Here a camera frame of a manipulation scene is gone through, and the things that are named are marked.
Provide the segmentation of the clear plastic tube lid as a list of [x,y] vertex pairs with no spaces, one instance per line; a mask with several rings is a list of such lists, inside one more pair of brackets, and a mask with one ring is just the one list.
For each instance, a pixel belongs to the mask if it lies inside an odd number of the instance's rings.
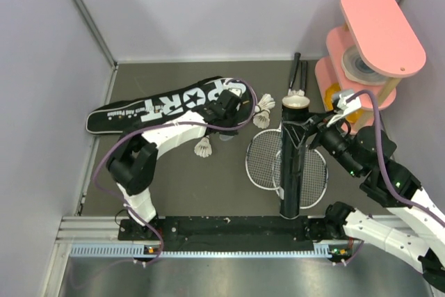
[[219,139],[222,142],[228,142],[234,138],[236,138],[236,134],[219,134]]

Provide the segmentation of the black shuttlecock tube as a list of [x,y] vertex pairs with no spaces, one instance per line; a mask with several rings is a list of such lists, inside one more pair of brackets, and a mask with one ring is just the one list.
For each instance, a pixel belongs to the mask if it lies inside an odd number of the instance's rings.
[[[285,96],[282,98],[282,120],[305,122],[309,112],[310,100],[305,96]],[[305,149],[281,148],[280,168],[280,215],[287,220],[296,219],[300,213],[300,184],[303,162],[300,158]]]

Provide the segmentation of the white shuttlecock pair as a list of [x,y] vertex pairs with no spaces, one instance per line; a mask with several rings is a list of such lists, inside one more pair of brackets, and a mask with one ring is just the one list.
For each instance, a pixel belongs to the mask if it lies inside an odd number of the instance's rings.
[[275,107],[275,100],[273,97],[266,93],[264,94],[261,99],[257,102],[254,111],[255,113],[260,113],[264,110],[271,110]]
[[255,113],[252,121],[253,124],[259,129],[267,129],[270,124],[270,111],[262,110],[258,113]]

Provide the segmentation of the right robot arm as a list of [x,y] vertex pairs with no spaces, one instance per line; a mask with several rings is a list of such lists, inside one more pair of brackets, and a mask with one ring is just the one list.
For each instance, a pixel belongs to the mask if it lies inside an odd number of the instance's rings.
[[281,215],[294,219],[300,213],[306,150],[321,146],[352,177],[363,177],[360,189],[406,223],[414,235],[397,232],[342,202],[326,209],[326,233],[335,239],[352,237],[383,249],[408,263],[430,286],[443,291],[444,213],[421,182],[391,158],[396,144],[379,123],[351,136],[330,124],[335,118],[333,112],[283,113]]

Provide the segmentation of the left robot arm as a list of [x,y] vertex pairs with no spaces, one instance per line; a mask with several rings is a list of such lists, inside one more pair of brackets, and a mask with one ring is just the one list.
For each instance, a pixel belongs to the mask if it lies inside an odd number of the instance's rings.
[[133,230],[141,238],[152,238],[158,229],[149,191],[158,158],[188,141],[206,136],[213,131],[207,125],[236,126],[241,95],[238,88],[223,90],[216,100],[164,123],[163,128],[147,130],[127,139],[108,158],[106,168],[121,190],[124,205],[135,220]]

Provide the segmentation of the white badminton racket left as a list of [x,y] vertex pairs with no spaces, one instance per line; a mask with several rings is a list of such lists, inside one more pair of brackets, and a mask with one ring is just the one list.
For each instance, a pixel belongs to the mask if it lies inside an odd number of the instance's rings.
[[275,183],[276,159],[282,146],[281,125],[277,129],[260,131],[248,145],[245,169],[250,181],[258,188],[278,192]]

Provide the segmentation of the white badminton racket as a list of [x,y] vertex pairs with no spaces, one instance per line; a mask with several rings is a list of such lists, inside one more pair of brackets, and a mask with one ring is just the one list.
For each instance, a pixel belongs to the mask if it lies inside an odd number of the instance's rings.
[[[308,61],[300,61],[300,80],[298,92],[305,95],[307,87]],[[272,167],[272,181],[276,194],[281,198],[280,190],[281,150],[275,155]],[[327,189],[328,170],[323,155],[318,150],[306,150],[305,164],[300,188],[300,208],[309,209],[316,206]]]
[[281,125],[277,129],[260,131],[248,145],[245,169],[250,181],[258,188],[278,192],[275,183],[276,159],[282,146]]

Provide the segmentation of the white badminton racket right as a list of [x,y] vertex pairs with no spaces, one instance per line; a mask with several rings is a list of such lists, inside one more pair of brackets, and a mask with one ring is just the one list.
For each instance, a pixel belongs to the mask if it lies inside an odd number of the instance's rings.
[[[305,95],[307,87],[308,61],[300,61],[300,80],[298,92]],[[276,194],[281,198],[280,190],[281,150],[275,155],[272,167],[272,181]],[[318,150],[306,150],[305,164],[300,188],[300,208],[309,209],[316,206],[327,189],[328,170],[323,155]]]

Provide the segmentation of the black sport racket bag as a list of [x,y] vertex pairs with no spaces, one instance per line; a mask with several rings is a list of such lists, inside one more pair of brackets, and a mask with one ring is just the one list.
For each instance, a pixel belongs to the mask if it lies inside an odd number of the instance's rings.
[[[176,90],[106,104],[88,114],[86,131],[94,135],[113,135],[139,124],[144,127],[163,124],[196,106],[217,100],[224,90],[222,84],[225,79],[209,77]],[[245,87],[236,109],[239,122],[244,122],[252,110],[252,92]]]

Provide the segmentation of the yellow dotted plate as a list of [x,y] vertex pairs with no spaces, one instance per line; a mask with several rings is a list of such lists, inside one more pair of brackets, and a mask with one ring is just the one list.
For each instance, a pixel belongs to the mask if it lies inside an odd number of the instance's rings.
[[[325,106],[326,106],[327,110],[333,109],[332,96],[333,96],[333,94],[339,92],[340,90],[341,90],[340,85],[338,83],[333,83],[325,91],[323,101],[325,102]],[[363,110],[359,109],[358,111],[355,111],[354,113],[347,115],[346,119],[347,119],[347,121],[349,121],[349,123],[356,123],[358,121],[359,117],[362,115],[362,113],[363,113]]]

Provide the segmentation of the tape roll on shelf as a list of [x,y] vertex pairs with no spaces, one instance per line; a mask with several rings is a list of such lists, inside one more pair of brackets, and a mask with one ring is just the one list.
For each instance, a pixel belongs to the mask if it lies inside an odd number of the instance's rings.
[[341,66],[349,80],[360,84],[379,86],[387,81],[385,76],[378,74],[362,60],[356,46],[345,50],[341,58]]

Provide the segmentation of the pink three-tier shelf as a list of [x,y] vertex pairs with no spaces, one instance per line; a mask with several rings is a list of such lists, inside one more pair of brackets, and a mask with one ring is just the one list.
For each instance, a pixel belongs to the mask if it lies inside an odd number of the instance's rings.
[[[397,96],[402,79],[414,76],[426,64],[426,52],[396,0],[340,0],[345,19],[326,37],[328,55],[316,63],[315,75],[325,109],[340,90],[370,90],[379,109],[387,109]],[[357,50],[355,64],[382,75],[373,85],[352,78],[346,69],[346,52]]]

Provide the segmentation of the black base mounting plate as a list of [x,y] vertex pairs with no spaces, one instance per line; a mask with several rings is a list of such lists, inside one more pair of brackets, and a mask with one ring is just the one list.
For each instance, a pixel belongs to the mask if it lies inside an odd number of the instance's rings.
[[321,241],[348,242],[340,227],[323,217],[166,216],[150,225],[161,235],[166,252],[313,250]]

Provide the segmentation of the aluminium frame rail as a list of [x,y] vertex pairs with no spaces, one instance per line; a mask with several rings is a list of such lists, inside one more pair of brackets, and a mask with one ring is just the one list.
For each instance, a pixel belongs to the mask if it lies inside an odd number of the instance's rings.
[[72,257],[329,258],[356,246],[322,216],[168,216],[141,227],[126,217],[64,217],[56,242]]

